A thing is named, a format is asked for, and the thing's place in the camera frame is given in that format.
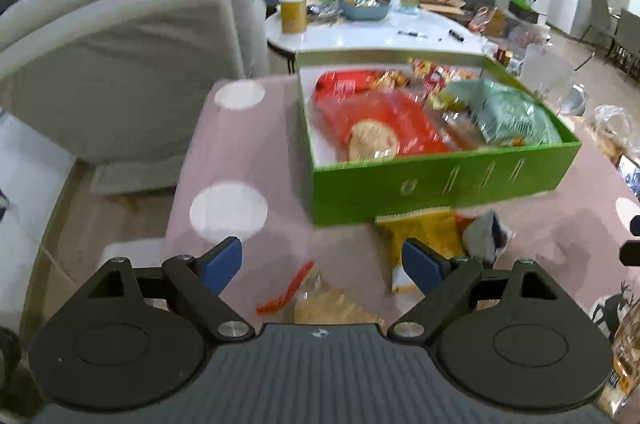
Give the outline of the yellow snack packet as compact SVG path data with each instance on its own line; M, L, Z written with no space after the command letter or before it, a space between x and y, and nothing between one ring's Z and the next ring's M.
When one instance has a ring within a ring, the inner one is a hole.
M390 261L390 292L393 295L416 290L416 285L405 273L401 260L402 246L408 239L419 240L443 258L465 254L459 236L457 215L450 208L431 208L400 215L378 216L374 223L386 237L387 256Z

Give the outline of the dark blue white snack packet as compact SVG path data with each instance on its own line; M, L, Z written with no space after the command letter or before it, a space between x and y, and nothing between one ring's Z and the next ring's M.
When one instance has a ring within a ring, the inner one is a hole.
M506 251L515 233L503 225L494 210L474 218L462 232L462 244L472 258L491 269Z

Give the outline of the clear bag yellow crackers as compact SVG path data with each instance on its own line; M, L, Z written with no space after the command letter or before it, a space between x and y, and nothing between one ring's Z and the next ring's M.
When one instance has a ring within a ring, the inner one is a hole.
M312 260L305 262L285 292L255 309L260 318L277 314L288 316L295 324L377 324L385 328L383 319L356 304L343 290L334 288L322 276Z

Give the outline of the green snack bag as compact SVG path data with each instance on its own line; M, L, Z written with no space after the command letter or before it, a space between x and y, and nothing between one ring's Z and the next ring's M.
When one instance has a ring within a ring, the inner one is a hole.
M494 80L454 80L440 93L468 110L490 146L554 146L563 140L549 113L525 92Z

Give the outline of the red cookie snack bag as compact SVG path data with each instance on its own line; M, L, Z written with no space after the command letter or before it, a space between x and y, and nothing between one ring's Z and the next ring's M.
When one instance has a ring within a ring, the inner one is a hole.
M423 111L425 87L396 70L339 70L320 75L314 107L350 162L441 154L449 144Z

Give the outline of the plastic bag of pastries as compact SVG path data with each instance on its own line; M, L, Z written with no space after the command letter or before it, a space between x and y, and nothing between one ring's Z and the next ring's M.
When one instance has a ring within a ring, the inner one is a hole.
M639 123L621 106L600 104L586 121L588 132L614 164L623 156L639 163Z

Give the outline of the pink polka dot tablecloth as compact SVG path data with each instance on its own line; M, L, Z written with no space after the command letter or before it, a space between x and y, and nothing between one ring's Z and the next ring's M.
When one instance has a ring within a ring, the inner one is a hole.
M208 94L167 230L177 253L240 239L227 303L247 320L305 259L382 300L383 243L371 222L318 226L295 77L238 80ZM603 423L588 368L611 372L608 340L560 278L531 259L487 270L468 311L430 344L398 343L374 324L270 323L215 352L186 393L189 423Z

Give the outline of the green cardboard box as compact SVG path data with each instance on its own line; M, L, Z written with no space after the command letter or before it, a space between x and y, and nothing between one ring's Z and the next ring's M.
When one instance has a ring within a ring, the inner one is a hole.
M396 49L301 52L296 57L300 103L312 170L309 214L318 226L370 222L430 207L467 207L554 190L572 165L579 139L558 119L559 144L448 154L402 156L388 163L341 162L322 132L311 93L327 70L404 66L410 54Z

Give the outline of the clear glass mug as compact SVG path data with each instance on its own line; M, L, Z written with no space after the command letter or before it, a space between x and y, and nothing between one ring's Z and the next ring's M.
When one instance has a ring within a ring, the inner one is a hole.
M577 73L594 57L592 52L583 62L573 64L550 47L529 45L521 66L520 81L551 111L564 116L583 116L587 109L587 93L577 80Z

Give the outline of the grey dining chair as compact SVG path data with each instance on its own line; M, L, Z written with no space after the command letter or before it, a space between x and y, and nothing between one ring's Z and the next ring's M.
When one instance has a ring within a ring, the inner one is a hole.
M579 41L583 42L591 32L596 32L601 38L606 38L606 48L610 49L615 40L612 33L612 14L608 9L608 0L591 0L589 21Z

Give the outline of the beige sofa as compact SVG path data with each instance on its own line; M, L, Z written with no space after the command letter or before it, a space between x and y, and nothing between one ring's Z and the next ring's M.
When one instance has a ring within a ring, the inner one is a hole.
M1 105L94 167L100 196L176 184L218 80L268 73L263 0L19 0Z

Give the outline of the white round coffee table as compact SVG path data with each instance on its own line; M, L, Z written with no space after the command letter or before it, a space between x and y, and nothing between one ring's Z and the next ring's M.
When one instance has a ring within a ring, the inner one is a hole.
M414 31L442 38L419 40L398 35L397 31ZM280 14L266 20L268 45L282 56L295 57L301 51L397 49L451 51L460 54L481 54L484 42L460 23L420 10L417 14L403 14L396 7L381 21L347 21L309 23L303 34L283 34Z

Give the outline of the blue snack tray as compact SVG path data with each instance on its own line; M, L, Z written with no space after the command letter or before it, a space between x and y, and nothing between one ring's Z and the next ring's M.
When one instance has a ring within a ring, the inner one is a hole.
M351 21L381 21L386 18L387 0L338 0L342 15Z

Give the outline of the yellow can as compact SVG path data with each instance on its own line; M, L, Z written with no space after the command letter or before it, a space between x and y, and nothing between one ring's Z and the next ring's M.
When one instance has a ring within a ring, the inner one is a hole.
M303 34L307 29L307 0L279 0L283 34Z

